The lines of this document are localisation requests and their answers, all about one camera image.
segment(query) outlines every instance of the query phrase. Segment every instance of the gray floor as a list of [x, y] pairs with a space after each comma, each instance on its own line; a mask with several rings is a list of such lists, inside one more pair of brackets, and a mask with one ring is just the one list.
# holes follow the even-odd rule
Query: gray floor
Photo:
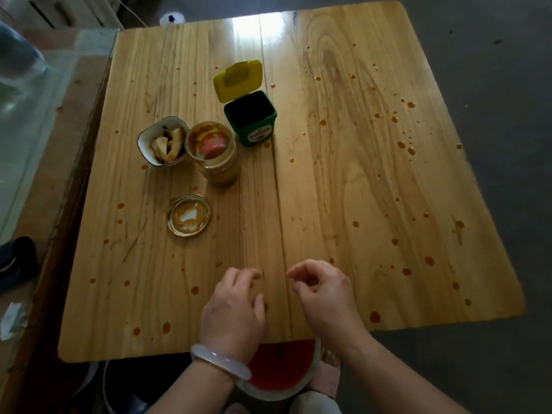
[[[196, 21], [362, 1], [370, 0], [130, 5], [153, 25], [171, 10]], [[401, 1], [521, 280], [528, 312], [511, 320], [375, 336], [473, 412], [551, 412], [552, 1]], [[347, 371], [338, 402], [343, 413], [365, 412], [369, 404]]]

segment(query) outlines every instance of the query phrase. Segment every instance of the orange sauce droplet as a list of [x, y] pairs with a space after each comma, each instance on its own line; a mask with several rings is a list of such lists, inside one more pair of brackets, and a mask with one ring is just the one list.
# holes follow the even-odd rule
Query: orange sauce droplet
[[376, 311], [372, 311], [369, 318], [372, 324], [377, 324], [382, 320], [382, 316], [379, 315], [379, 313], [377, 313]]

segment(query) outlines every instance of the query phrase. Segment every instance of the forearm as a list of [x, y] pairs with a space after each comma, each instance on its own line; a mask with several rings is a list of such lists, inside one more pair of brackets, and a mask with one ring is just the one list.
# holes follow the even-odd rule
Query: forearm
[[360, 333], [345, 353], [345, 361], [383, 412], [466, 412], [367, 331]]
[[218, 413], [236, 381], [208, 363], [196, 360], [148, 410], [148, 414]]

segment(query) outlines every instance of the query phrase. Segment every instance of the jar label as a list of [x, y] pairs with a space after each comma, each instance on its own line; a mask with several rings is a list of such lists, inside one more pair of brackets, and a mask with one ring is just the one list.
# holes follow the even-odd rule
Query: jar label
[[258, 142], [261, 139], [265, 139], [267, 136], [269, 136], [271, 132], [272, 132], [272, 125], [268, 124], [266, 126], [260, 127], [259, 129], [255, 129], [253, 132], [247, 135], [247, 140], [249, 142]]

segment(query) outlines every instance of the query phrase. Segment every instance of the red liquid bowl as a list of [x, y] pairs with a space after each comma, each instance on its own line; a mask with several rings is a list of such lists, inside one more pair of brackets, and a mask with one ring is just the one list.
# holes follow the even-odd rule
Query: red liquid bowl
[[249, 363], [251, 379], [239, 382], [246, 394], [263, 401], [297, 394], [314, 375], [320, 359], [320, 340], [261, 344]]

